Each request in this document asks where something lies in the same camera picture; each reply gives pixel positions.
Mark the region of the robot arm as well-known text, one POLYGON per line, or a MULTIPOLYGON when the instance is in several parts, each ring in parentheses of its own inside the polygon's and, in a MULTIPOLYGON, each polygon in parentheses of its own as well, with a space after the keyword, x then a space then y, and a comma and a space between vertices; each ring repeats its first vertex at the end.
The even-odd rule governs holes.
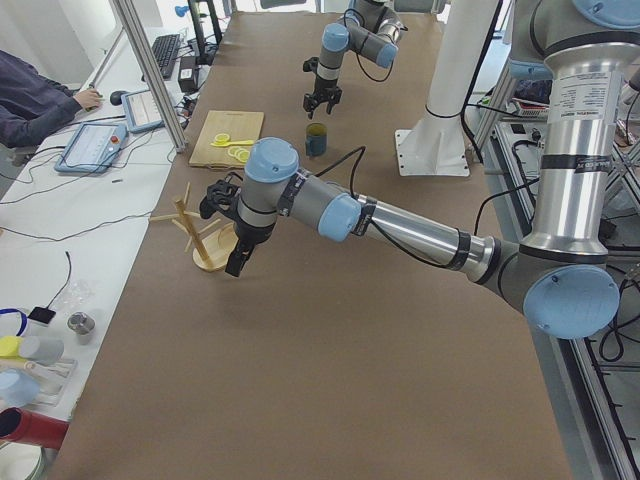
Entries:
POLYGON ((256 143, 231 196, 238 242, 228 271, 241 272, 278 219, 285 226, 274 257, 221 288, 219 324, 248 330, 344 311, 368 317, 375 302, 438 320, 480 316, 463 288, 447 286, 447 271, 465 274, 557 338, 590 336, 614 318, 620 295, 597 233, 621 75, 639 53, 638 24, 606 22, 581 1, 517 3, 515 61, 552 73, 555 85, 533 230, 513 243, 450 226, 455 215, 471 214, 459 127, 497 8, 462 1, 446 30, 429 16, 399 16, 371 1, 353 1, 337 18, 243 13, 232 21, 246 50, 238 78, 255 84, 258 101, 278 89, 299 91, 295 67, 302 66, 316 76, 306 108, 336 102, 350 50, 397 65, 399 76, 390 97, 358 94, 337 125, 342 141, 374 148, 372 184, 384 200, 304 169, 278 129, 256 143))
POLYGON ((399 15, 383 1, 351 1, 344 13, 325 26, 320 54, 304 61, 302 69, 315 75, 314 88, 303 98, 309 118, 326 106, 331 112, 341 100, 338 85, 343 57, 348 51, 360 59, 390 69, 398 54, 398 43, 406 26, 399 15))

